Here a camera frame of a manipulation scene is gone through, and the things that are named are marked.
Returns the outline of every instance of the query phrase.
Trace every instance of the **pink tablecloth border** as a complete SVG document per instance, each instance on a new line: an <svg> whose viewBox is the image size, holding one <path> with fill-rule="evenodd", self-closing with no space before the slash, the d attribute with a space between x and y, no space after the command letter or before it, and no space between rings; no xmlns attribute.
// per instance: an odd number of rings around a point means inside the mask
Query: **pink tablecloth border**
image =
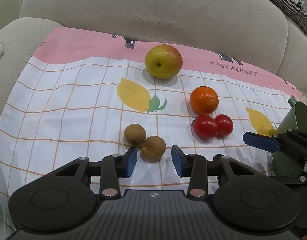
<svg viewBox="0 0 307 240"><path fill-rule="evenodd" d="M59 27L45 39L34 57L48 64L64 64L89 57L129 59L144 63L144 58L155 42L136 42L134 49L125 47L125 39L111 34L81 29ZM251 84L282 90L289 96L300 99L301 93L289 82L254 65L243 66L220 59L215 52L183 45L173 45L183 57L183 69L222 74Z"/></svg>

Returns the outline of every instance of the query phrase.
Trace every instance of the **orange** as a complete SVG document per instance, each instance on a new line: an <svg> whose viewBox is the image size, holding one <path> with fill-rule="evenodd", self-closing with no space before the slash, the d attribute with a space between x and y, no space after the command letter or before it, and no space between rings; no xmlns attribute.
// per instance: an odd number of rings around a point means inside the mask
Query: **orange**
<svg viewBox="0 0 307 240"><path fill-rule="evenodd" d="M209 115L214 112L219 104L218 95L210 87L197 87L190 94L190 105L198 115Z"/></svg>

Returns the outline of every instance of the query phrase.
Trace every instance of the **red tomato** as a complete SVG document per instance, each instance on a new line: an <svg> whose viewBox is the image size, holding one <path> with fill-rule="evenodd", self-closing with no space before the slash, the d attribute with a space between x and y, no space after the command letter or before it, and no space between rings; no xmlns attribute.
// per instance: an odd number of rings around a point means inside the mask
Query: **red tomato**
<svg viewBox="0 0 307 240"><path fill-rule="evenodd" d="M204 140L214 138L218 134L218 124L207 115L197 117L193 121L192 126L196 135Z"/></svg>
<svg viewBox="0 0 307 240"><path fill-rule="evenodd" d="M227 136L230 135L234 129L234 123L231 118L225 114L219 114L216 116L215 121L218 124L218 135Z"/></svg>

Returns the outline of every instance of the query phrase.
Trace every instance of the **green and red apple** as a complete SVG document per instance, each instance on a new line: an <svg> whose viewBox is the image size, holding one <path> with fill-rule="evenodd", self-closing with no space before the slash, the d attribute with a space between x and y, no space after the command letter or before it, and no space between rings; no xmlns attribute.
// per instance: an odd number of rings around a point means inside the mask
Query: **green and red apple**
<svg viewBox="0 0 307 240"><path fill-rule="evenodd" d="M156 78L176 76L182 68L182 57L171 45L162 44L152 48L144 60L148 72Z"/></svg>

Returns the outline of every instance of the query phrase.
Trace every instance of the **sofa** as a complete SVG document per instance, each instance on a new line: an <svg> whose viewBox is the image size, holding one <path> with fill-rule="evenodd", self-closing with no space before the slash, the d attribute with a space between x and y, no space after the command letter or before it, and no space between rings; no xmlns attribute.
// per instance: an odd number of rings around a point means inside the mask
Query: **sofa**
<svg viewBox="0 0 307 240"><path fill-rule="evenodd" d="M269 0L24 0L0 30L0 115L26 62L61 26L227 55L291 82L307 104L307 36Z"/></svg>

